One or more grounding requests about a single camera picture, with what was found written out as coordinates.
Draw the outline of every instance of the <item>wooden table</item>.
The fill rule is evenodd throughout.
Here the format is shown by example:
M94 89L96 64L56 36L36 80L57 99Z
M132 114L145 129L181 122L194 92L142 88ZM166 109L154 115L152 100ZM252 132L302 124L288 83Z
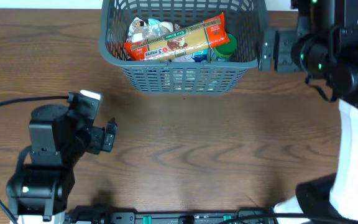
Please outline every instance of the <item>wooden table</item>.
M296 13L270 12L293 27ZM96 125L115 117L113 151L84 155L68 208L110 203L138 211L266 207L297 183L335 172L337 103L304 84L304 73L248 71L223 96L147 96L100 56L99 10L0 9L0 101L104 94ZM0 197L18 153L30 144L30 112L51 102L0 108ZM7 218L0 211L0 223Z

